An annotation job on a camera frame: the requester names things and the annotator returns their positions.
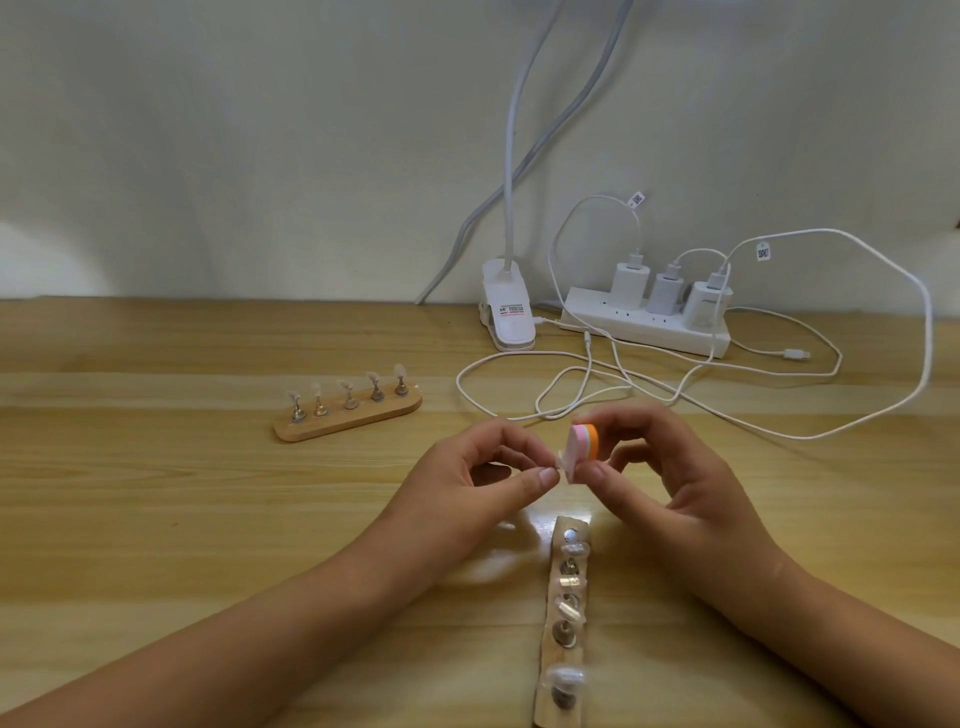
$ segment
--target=left hand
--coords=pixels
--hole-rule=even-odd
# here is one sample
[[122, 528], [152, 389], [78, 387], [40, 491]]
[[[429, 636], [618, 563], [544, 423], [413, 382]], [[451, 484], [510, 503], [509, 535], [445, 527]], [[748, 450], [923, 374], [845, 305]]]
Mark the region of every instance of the left hand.
[[[507, 420], [469, 427], [423, 455], [361, 539], [389, 554], [417, 587], [410, 596], [418, 594], [553, 488], [556, 460], [533, 432]], [[521, 472], [511, 476], [511, 467]]]

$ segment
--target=pink nail buffer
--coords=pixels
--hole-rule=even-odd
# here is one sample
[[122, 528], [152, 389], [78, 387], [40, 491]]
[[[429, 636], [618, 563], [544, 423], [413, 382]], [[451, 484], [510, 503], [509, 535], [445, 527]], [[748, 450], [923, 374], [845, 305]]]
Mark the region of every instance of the pink nail buffer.
[[600, 450], [600, 437], [593, 425], [571, 425], [566, 436], [566, 448], [558, 455], [564, 469], [566, 482], [573, 483], [573, 469], [584, 460], [596, 460]]

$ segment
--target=wooden desk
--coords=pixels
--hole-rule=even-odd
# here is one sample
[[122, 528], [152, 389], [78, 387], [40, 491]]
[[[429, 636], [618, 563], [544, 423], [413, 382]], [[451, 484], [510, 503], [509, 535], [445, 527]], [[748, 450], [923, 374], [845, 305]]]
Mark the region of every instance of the wooden desk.
[[[755, 346], [804, 347], [815, 356], [805, 366], [829, 364], [788, 324], [732, 318]], [[693, 391], [755, 422], [813, 432], [912, 387], [916, 320], [807, 318], [848, 355], [834, 383], [772, 388], [713, 373]], [[540, 335], [541, 348], [582, 350], [575, 334]], [[914, 406], [823, 441], [768, 441], [679, 409], [806, 567], [960, 643], [960, 325], [940, 324], [937, 348], [935, 385]], [[340, 548], [431, 443], [482, 417], [453, 378], [491, 351], [469, 306], [0, 303], [0, 709]], [[597, 353], [609, 359], [606, 344]], [[653, 376], [683, 371], [656, 352], [626, 357]], [[368, 369], [385, 376], [398, 361], [424, 390], [420, 411], [294, 445], [273, 437], [285, 390], [309, 392], [318, 377], [359, 382]], [[562, 364], [500, 360], [468, 386], [501, 412], [526, 413]], [[559, 447], [567, 422], [534, 427]], [[661, 496], [648, 472], [632, 475]], [[853, 725], [674, 587], [589, 491], [570, 486], [499, 528], [276, 724], [529, 725], [558, 514], [594, 524], [588, 725]]]

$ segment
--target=forearm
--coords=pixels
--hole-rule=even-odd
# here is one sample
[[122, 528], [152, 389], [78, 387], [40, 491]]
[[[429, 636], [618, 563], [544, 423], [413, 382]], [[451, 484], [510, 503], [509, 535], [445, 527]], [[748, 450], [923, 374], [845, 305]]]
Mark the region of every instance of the forearm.
[[412, 598], [377, 550], [362, 537], [309, 571], [0, 716], [0, 728], [258, 725]]
[[960, 649], [812, 577], [781, 576], [766, 619], [744, 630], [874, 728], [948, 728], [960, 716]]

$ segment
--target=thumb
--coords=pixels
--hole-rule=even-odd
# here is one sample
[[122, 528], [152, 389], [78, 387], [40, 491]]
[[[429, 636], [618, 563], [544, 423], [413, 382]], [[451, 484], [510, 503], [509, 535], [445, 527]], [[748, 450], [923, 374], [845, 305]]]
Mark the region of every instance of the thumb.
[[657, 530], [673, 515], [602, 460], [581, 463], [575, 477], [586, 484], [611, 513], [640, 531]]
[[526, 508], [560, 482], [556, 468], [531, 468], [478, 489], [498, 519]]

